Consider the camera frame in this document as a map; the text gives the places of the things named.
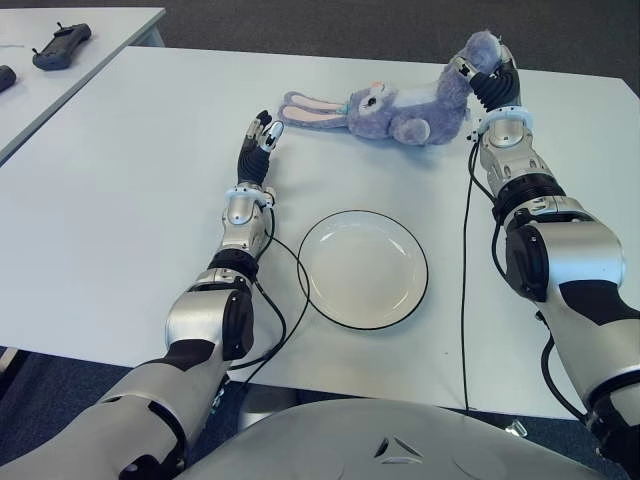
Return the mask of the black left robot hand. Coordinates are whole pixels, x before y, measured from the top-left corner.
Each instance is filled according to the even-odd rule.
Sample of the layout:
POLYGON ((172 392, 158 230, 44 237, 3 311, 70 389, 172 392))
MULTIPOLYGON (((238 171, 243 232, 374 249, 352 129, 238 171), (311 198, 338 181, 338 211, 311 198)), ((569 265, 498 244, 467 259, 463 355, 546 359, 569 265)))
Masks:
POLYGON ((270 166, 271 152, 284 132, 284 124, 263 110, 250 122, 237 162, 237 183, 262 186, 270 166))

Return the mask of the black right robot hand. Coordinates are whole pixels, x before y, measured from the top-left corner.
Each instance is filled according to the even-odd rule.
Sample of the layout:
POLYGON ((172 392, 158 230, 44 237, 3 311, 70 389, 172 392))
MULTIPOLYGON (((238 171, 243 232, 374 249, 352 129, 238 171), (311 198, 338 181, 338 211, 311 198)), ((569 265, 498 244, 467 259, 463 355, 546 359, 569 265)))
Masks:
POLYGON ((496 69, 482 73, 469 60, 455 56, 455 70, 467 81, 486 112, 508 106, 520 106, 520 79, 510 49, 499 41, 500 58, 496 69))

